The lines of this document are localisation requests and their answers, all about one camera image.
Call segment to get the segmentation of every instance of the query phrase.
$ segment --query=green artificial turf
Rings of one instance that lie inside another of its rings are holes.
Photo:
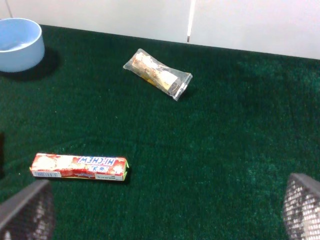
[[[42,26],[43,61],[0,73],[0,202],[38,152],[124,156],[126,182],[52,181],[55,240],[285,240],[292,172],[319,177],[319,61]],[[190,72],[174,101],[123,65]]]

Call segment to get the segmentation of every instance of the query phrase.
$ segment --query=red candy wrapper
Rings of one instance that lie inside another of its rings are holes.
[[[124,181],[128,162],[124,157],[73,156],[37,153],[30,171],[40,178],[76,178]]]

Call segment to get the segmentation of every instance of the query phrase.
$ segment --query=clear plastic wrapper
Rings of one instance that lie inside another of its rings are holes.
[[[137,74],[176,101],[193,77],[189,72],[164,65],[140,48],[123,68]]]

